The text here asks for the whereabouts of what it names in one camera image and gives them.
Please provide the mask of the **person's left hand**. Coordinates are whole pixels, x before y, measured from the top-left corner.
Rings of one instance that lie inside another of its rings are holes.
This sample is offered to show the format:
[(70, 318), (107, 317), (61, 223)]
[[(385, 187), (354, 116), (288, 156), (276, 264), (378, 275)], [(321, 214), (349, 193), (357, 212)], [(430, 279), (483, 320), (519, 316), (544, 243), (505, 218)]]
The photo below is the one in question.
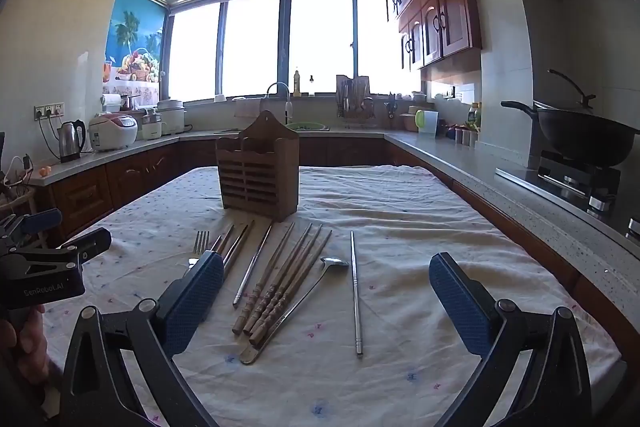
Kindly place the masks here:
[(43, 305), (30, 308), (19, 332), (10, 322), (1, 320), (1, 347), (22, 349), (23, 354), (16, 358), (16, 364), (21, 374), (32, 384), (39, 384), (49, 376), (48, 343), (43, 332), (44, 312), (46, 308)]

